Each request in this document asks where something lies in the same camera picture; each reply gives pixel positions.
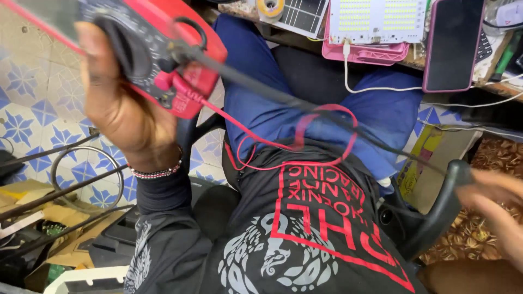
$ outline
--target blurry hand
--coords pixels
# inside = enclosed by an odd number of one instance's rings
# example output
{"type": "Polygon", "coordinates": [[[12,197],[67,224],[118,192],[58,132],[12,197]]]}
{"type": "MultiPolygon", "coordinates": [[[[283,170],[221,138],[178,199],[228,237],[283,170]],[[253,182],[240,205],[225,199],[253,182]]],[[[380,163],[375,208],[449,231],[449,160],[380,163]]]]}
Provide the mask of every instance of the blurry hand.
{"type": "Polygon", "coordinates": [[[523,227],[496,202],[523,207],[523,181],[510,175],[473,170],[473,185],[457,189],[461,203],[482,213],[497,236],[497,248],[523,273],[523,227]]]}
{"type": "Polygon", "coordinates": [[[137,171],[174,167],[181,156],[176,145],[176,117],[122,82],[109,39],[99,27],[77,22],[75,28],[86,53],[81,63],[86,116],[137,171]]]}

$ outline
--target blue pants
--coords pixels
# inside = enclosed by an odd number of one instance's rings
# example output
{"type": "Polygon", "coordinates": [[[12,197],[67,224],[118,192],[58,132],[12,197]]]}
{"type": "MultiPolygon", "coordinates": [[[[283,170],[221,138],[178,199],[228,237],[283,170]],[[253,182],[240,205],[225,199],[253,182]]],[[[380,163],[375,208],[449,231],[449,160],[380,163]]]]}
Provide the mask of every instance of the blue pants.
{"type": "MultiPolygon", "coordinates": [[[[252,22],[221,14],[213,24],[228,57],[225,63],[258,81],[292,95],[278,64],[252,22]]],[[[225,87],[224,110],[258,136],[275,141],[294,137],[296,125],[303,112],[262,97],[242,85],[223,81],[225,87]]],[[[380,69],[367,74],[354,90],[369,87],[409,88],[421,87],[422,81],[406,74],[380,69]]],[[[366,91],[350,94],[341,103],[351,110],[358,125],[391,147],[402,149],[416,123],[422,91],[366,91]]],[[[227,133],[233,153],[238,149],[245,132],[226,121],[227,133]]],[[[315,119],[308,125],[305,137],[346,147],[351,132],[326,119],[315,119]]],[[[254,141],[246,139],[240,149],[245,158],[254,141]]],[[[384,151],[358,138],[352,149],[376,179],[384,179],[396,172],[397,155],[384,151]]]]}

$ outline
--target black t-shirt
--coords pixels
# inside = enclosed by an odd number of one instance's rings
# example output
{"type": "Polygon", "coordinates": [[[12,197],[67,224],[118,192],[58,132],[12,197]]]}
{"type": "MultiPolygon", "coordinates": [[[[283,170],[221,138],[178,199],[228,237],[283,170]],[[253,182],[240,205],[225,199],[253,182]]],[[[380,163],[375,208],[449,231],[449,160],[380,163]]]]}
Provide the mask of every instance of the black t-shirt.
{"type": "MultiPolygon", "coordinates": [[[[361,162],[317,164],[335,157],[318,146],[264,148],[252,165],[284,165],[240,175],[242,200],[213,243],[192,218],[190,201],[180,200],[185,193],[172,194],[176,204],[159,212],[152,208],[160,203],[157,185],[141,181],[145,216],[126,293],[426,293],[374,222],[373,181],[361,162]]],[[[176,187],[188,185],[182,177],[176,187]]]]}

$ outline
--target multimeter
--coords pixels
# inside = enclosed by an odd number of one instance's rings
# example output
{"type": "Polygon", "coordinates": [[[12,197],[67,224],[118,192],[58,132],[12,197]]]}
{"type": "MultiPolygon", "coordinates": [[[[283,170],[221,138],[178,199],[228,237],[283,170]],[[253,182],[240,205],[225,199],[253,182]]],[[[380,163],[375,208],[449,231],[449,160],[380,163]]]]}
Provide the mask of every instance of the multimeter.
{"type": "Polygon", "coordinates": [[[201,104],[179,93],[179,74],[205,99],[218,80],[217,72],[194,61],[173,59],[173,40],[200,46],[204,54],[224,62],[227,50],[212,28],[181,0],[3,0],[9,8],[82,54],[75,21],[98,25],[109,37],[122,75],[131,87],[181,118],[192,118],[201,104]]]}

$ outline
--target white circuit board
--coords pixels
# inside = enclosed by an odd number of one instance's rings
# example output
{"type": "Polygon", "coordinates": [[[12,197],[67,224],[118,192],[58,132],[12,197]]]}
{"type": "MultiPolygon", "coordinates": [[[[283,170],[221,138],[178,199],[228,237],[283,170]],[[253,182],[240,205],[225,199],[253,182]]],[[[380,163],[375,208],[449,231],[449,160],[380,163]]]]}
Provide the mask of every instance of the white circuit board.
{"type": "Polygon", "coordinates": [[[330,43],[420,43],[427,0],[331,0],[330,43]]]}

